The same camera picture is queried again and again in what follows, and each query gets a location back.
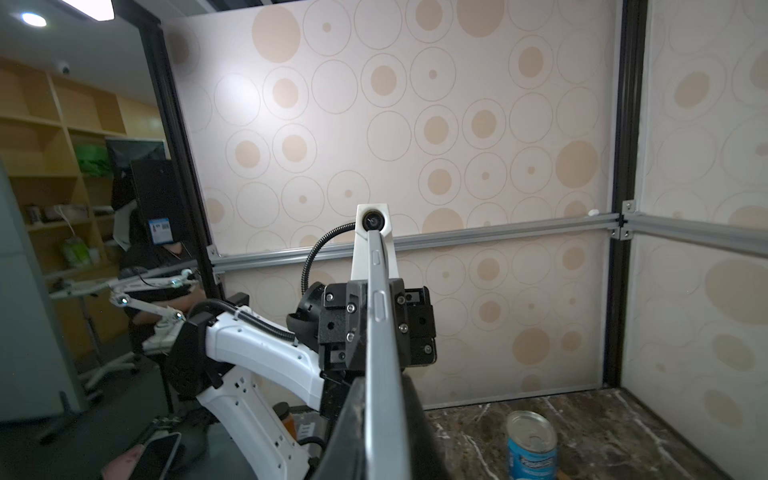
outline brown marble surface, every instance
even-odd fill
[[[505,480],[505,422],[531,410],[558,433],[558,466],[572,480],[723,480],[696,452],[621,389],[431,410],[445,464],[455,480]]]

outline phone screen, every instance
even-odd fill
[[[147,443],[130,480],[163,480],[180,440],[181,434],[175,432]]]

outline ceiling light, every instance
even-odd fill
[[[114,18],[112,0],[62,0],[67,5],[75,7],[87,16],[103,22]]]
[[[33,27],[45,27],[48,24],[45,21],[45,18],[42,18],[40,15],[32,12],[22,13],[22,20],[25,24],[32,25]]]

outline person's arm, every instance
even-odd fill
[[[152,302],[152,304],[157,306],[169,306],[180,312],[187,313],[195,303],[200,302],[201,300],[205,300],[205,290],[199,286],[193,286],[192,290],[187,295],[174,298],[173,300]],[[155,313],[141,311],[134,316],[132,322],[134,325],[147,325],[159,322],[160,318],[161,317]]]

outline blue tin can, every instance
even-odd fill
[[[558,435],[546,418],[524,410],[507,417],[509,478],[555,480],[558,474]]]

